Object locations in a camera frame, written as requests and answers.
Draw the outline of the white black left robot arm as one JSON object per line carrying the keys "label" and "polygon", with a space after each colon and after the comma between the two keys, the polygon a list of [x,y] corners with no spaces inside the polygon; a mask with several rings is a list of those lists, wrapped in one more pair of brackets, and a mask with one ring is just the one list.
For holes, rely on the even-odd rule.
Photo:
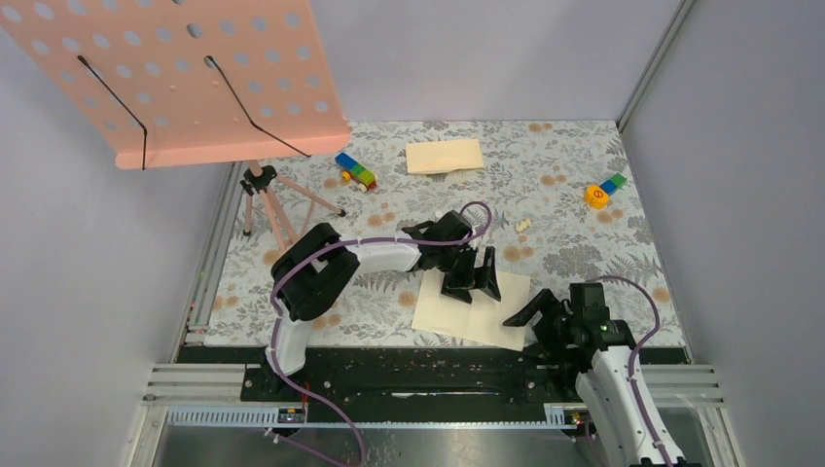
{"label": "white black left robot arm", "polygon": [[488,246],[477,266],[478,250],[471,244],[487,228],[473,228],[463,211],[455,210],[391,236],[346,239],[329,223],[314,226],[270,269],[269,301],[276,317],[265,350],[270,366],[265,388],[280,400],[299,393],[312,321],[326,313],[360,273],[436,269],[444,276],[442,295],[469,304],[472,291],[479,290],[499,301],[495,250]]}

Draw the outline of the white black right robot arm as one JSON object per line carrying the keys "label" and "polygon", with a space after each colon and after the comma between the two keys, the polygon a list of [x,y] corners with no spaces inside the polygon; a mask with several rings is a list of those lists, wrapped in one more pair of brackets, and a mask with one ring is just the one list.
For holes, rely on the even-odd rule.
{"label": "white black right robot arm", "polygon": [[554,385],[585,404],[585,425],[595,427],[608,465],[689,465],[641,372],[641,343],[626,321],[612,318],[600,279],[570,284],[565,301],[543,289],[502,324],[524,327],[530,319]]}

